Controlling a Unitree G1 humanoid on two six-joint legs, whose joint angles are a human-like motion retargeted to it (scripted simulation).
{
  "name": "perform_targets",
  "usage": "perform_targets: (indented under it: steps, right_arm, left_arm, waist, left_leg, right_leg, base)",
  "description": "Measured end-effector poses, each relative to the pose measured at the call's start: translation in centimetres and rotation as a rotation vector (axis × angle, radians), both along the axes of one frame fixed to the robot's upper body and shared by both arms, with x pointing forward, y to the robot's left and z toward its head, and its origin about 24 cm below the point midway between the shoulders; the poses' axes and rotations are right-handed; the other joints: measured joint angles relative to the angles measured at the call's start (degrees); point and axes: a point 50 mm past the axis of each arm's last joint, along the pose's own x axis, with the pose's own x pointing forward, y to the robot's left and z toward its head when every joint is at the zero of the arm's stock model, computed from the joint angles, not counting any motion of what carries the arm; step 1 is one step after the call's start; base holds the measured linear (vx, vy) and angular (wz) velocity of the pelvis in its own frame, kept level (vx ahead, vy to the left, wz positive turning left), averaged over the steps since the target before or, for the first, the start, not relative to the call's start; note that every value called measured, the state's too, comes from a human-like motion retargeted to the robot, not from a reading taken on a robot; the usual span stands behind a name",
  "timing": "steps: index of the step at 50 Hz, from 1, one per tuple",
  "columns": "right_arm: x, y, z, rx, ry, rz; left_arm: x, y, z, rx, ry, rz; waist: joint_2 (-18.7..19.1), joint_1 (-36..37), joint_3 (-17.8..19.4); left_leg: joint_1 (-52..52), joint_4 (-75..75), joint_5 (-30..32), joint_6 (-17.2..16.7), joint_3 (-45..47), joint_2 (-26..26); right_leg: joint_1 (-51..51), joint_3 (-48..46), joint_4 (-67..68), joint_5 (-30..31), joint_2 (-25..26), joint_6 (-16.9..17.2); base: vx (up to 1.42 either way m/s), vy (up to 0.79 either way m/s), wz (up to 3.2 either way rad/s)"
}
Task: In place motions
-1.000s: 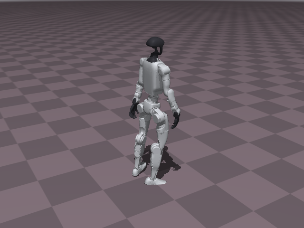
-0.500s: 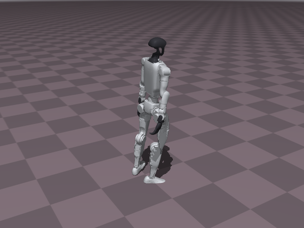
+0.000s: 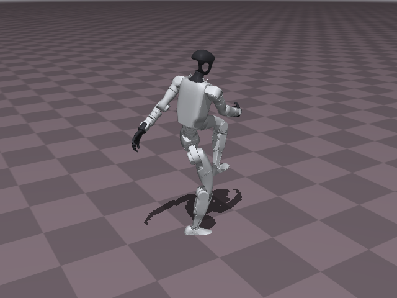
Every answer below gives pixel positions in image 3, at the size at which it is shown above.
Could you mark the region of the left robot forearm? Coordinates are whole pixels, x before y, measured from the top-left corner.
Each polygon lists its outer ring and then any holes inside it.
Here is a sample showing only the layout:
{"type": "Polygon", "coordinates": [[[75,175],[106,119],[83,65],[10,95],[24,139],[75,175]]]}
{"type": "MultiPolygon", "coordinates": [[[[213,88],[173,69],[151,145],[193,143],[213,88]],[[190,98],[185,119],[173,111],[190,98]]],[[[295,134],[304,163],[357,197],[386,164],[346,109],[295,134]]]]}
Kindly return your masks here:
{"type": "MultiPolygon", "coordinates": [[[[160,100],[156,106],[153,108],[152,112],[150,113],[150,115],[146,118],[145,121],[147,123],[147,126],[145,127],[145,131],[147,132],[149,130],[150,127],[152,127],[154,125],[154,123],[157,121],[157,119],[162,115],[161,111],[157,108],[158,104],[161,102],[162,100],[160,100]]],[[[141,124],[143,123],[141,122],[141,124]]],[[[140,125],[141,125],[140,124],[140,125]]]]}

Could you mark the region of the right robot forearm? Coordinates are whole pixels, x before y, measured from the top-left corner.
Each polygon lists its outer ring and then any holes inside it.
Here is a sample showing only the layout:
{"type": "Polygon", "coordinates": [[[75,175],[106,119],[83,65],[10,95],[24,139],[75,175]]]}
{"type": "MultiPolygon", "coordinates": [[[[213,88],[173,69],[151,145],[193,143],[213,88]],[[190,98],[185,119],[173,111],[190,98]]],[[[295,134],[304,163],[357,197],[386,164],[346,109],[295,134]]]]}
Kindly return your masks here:
{"type": "Polygon", "coordinates": [[[231,106],[228,106],[227,108],[226,108],[226,114],[227,114],[227,117],[234,117],[234,116],[238,116],[238,115],[241,115],[242,113],[241,113],[241,108],[234,108],[234,107],[231,107],[231,106]]]}

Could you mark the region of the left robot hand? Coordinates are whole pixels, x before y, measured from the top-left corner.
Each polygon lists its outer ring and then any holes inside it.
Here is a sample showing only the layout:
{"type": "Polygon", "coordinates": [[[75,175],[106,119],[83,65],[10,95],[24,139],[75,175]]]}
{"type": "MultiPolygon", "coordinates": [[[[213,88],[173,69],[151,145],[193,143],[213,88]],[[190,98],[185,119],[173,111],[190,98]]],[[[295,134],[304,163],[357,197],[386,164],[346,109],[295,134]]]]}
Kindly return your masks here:
{"type": "Polygon", "coordinates": [[[146,122],[143,122],[139,127],[138,127],[138,131],[134,134],[134,137],[132,139],[132,147],[133,149],[138,152],[136,150],[136,145],[138,147],[138,149],[140,148],[139,144],[140,144],[140,138],[142,137],[143,134],[146,133],[145,131],[145,127],[147,126],[146,122]]]}

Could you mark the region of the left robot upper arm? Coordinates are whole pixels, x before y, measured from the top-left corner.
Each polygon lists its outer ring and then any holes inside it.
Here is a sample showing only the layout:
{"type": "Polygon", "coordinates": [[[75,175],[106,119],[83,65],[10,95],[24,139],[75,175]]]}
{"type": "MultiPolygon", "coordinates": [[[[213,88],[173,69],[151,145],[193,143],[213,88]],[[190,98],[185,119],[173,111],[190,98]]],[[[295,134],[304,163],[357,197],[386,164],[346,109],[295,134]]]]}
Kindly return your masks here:
{"type": "Polygon", "coordinates": [[[166,91],[162,101],[158,104],[157,108],[161,111],[166,112],[170,108],[170,102],[175,98],[175,96],[179,93],[180,83],[184,76],[176,76],[172,80],[172,84],[169,89],[166,91]]]}

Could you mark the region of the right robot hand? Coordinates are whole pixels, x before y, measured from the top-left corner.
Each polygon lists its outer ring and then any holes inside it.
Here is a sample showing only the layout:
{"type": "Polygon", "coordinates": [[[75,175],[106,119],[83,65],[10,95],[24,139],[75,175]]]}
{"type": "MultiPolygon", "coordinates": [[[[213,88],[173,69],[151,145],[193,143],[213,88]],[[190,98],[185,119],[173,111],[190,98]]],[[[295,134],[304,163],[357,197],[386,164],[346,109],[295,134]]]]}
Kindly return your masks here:
{"type": "MultiPolygon", "coordinates": [[[[240,108],[240,107],[239,107],[239,104],[238,104],[237,102],[234,102],[234,104],[236,104],[236,106],[232,106],[232,107],[235,107],[235,108],[237,107],[238,109],[240,108]]],[[[242,113],[242,110],[241,110],[241,113],[242,113]]],[[[239,116],[240,116],[240,115],[234,116],[234,117],[239,117],[239,116]]]]}

